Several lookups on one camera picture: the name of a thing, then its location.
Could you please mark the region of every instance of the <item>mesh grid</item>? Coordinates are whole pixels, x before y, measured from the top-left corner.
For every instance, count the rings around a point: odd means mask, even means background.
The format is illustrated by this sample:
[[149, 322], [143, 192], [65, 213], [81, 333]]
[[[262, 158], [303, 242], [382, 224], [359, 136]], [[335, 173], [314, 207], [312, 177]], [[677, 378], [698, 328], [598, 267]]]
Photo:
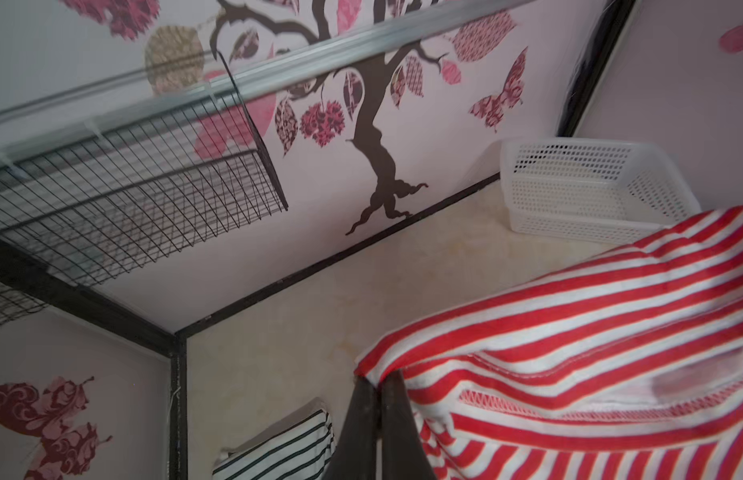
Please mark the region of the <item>mesh grid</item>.
[[616, 180], [630, 156], [626, 146], [524, 144], [518, 151], [514, 173], [549, 177]]
[[46, 304], [0, 282], [0, 326], [22, 316], [38, 312]]
[[680, 222], [694, 214], [667, 176], [657, 174], [654, 168], [646, 169], [635, 176], [627, 184], [627, 191], [673, 221]]
[[574, 240], [620, 245], [631, 244], [651, 233], [638, 228], [580, 224], [567, 220], [552, 220], [541, 216], [527, 216], [518, 213], [511, 216], [511, 227], [521, 234], [559, 236]]
[[557, 184], [513, 178], [513, 204], [528, 212], [627, 220], [616, 184]]
[[285, 208], [234, 91], [0, 169], [0, 239], [101, 283]]

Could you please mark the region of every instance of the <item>striped fabric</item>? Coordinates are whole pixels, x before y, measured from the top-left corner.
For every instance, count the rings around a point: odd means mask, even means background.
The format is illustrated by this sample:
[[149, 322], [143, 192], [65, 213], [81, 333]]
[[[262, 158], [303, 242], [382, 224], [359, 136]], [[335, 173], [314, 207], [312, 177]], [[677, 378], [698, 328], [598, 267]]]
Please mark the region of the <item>striped fabric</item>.
[[743, 478], [743, 206], [385, 335], [439, 478]]
[[332, 418], [325, 409], [214, 468], [213, 480], [316, 480], [334, 453]]

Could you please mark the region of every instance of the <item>white plastic basket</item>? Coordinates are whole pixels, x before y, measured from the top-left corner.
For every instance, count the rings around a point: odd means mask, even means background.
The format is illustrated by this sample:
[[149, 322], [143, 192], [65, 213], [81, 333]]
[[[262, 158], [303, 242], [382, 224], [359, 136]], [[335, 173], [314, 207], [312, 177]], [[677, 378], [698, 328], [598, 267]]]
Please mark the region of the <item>white plastic basket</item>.
[[701, 209], [654, 145], [584, 138], [503, 142], [501, 184], [511, 228], [629, 244]]

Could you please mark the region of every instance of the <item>tree branch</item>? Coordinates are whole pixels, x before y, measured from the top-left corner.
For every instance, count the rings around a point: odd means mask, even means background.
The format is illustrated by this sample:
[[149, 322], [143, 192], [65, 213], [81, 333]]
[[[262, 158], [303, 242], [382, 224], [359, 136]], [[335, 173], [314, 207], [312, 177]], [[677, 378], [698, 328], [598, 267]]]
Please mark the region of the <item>tree branch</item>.
[[385, 0], [374, 0], [374, 23], [385, 21]]
[[393, 55], [393, 58], [390, 59], [390, 62], [387, 63], [387, 69], [390, 70], [391, 73], [394, 72], [398, 65], [404, 61], [406, 55], [408, 55], [409, 52], [412, 52], [418, 44], [419, 40], [410, 44], [405, 44], [403, 47], [399, 48], [398, 51]]
[[422, 43], [420, 42], [417, 42], [417, 44], [414, 47], [414, 51], [417, 53], [417, 55], [419, 55], [419, 58], [421, 58], [423, 61], [430, 63], [430, 64], [437, 65], [438, 71], [439, 72], [441, 71], [441, 59], [446, 56], [445, 53], [438, 58], [430, 57], [424, 52], [424, 48], [422, 47]]
[[422, 0], [414, 0], [414, 2], [410, 3], [409, 6], [406, 7], [406, 13], [416, 12], [420, 8], [422, 8]]
[[312, 4], [313, 18], [319, 27], [319, 40], [328, 40], [332, 35], [328, 32], [328, 20], [326, 20], [326, 0], [314, 0]]
[[[285, 20], [283, 22], [276, 22], [272, 20], [270, 17], [265, 16], [264, 14], [251, 10], [251, 8], [249, 8], [248, 5], [231, 5], [229, 2], [227, 2], [227, 0], [217, 0], [217, 2], [219, 2], [220, 5], [223, 7], [223, 9], [225, 10], [225, 13], [217, 18], [217, 23], [216, 23], [216, 26], [214, 27], [214, 32], [212, 32], [209, 38], [209, 44], [210, 44], [210, 47], [212, 48], [212, 55], [214, 56], [214, 59], [217, 58], [217, 38], [220, 36], [220, 30], [222, 30], [222, 27], [225, 24], [232, 24], [234, 22], [244, 22], [245, 20], [253, 20], [255, 22], [258, 22], [263, 27], [267, 28], [268, 30], [270, 30], [270, 32], [276, 35], [281, 34], [281, 33], [299, 34], [309, 44], [318, 43], [320, 40], [324, 39], [324, 38], [317, 37], [316, 34], [311, 32], [309, 28], [307, 28], [305, 25], [299, 22], [293, 22], [290, 20]], [[319, 0], [319, 3], [321, 2], [325, 3], [326, 0]]]
[[326, 82], [326, 79], [328, 78], [328, 75], [330, 73], [331, 72], [326, 72], [326, 73], [321, 74], [318, 77], [316, 77], [316, 83], [308, 91], [304, 91], [304, 92], [301, 92], [299, 94], [292, 94], [290, 92], [291, 99], [292, 100], [300, 100], [302, 98], [307, 97], [309, 94], [314, 94], [316, 91], [319, 91], [319, 88]]

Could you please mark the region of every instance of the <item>tree decal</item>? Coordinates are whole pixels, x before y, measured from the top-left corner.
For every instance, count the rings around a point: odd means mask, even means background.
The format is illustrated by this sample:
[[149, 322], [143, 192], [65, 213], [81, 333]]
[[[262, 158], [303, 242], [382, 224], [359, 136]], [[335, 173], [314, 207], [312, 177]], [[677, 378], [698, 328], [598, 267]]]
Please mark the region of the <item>tree decal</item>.
[[[296, 0], [266, 1], [290, 6], [294, 12], [299, 10], [299, 3]], [[325, 12], [326, 0], [314, 0], [311, 6], [312, 16], [316, 21], [316, 32], [296, 20], [273, 20], [249, 5], [232, 5], [228, 0], [217, 2], [223, 10], [216, 19], [216, 26], [210, 37], [210, 46], [215, 58], [221, 54], [217, 50], [217, 40], [223, 26], [237, 22], [247, 24], [253, 22], [257, 28], [264, 28], [275, 36], [296, 34], [308, 44], [323, 42], [331, 37]], [[430, 5], [437, 2], [438, 0], [431, 0]], [[360, 0], [339, 0], [337, 11], [339, 34], [352, 28], [360, 11], [360, 4]], [[422, 0], [374, 0], [374, 23], [384, 22], [386, 16], [391, 18], [415, 12], [421, 7]], [[451, 39], [453, 56], [459, 62], [476, 62], [496, 48], [515, 26], [507, 12], [499, 12], [466, 24]], [[253, 38], [253, 34], [249, 33], [247, 38]], [[405, 100], [403, 104], [401, 103], [406, 90], [414, 95], [423, 96], [427, 91], [427, 85], [423, 82], [424, 68], [437, 68], [447, 84], [459, 84], [462, 80], [462, 73], [456, 62], [447, 60], [447, 54], [431, 56], [424, 51], [419, 41], [399, 48], [388, 57], [389, 60], [386, 61], [385, 55], [380, 54], [349, 64], [337, 72], [322, 74], [314, 82], [292, 87], [286, 91], [286, 96], [279, 102], [276, 111], [276, 130], [284, 148], [284, 155], [290, 151], [298, 137], [296, 119], [299, 118], [299, 131], [302, 137], [313, 139], [321, 147], [343, 132], [351, 131], [352, 138], [348, 141], [366, 157], [374, 170], [377, 187], [371, 194], [369, 205], [361, 212], [360, 219], [352, 225], [346, 235], [356, 231], [356, 228], [365, 224], [372, 214], [381, 208], [390, 219], [411, 216], [407, 211], [396, 210], [396, 199], [416, 194], [422, 187], [427, 187], [424, 183], [413, 185], [396, 178], [395, 160], [382, 145], [382, 132], [374, 125], [385, 97], [389, 94], [395, 106], [401, 108], [406, 104]], [[343, 98], [324, 101], [324, 83], [330, 75], [334, 78], [340, 72], [345, 73], [340, 77], [344, 78], [345, 82]], [[302, 114], [295, 115], [294, 101], [313, 95], [316, 97], [320, 95], [317, 99], [319, 101], [313, 101]], [[353, 121], [355, 125], [347, 125], [347, 122]]]

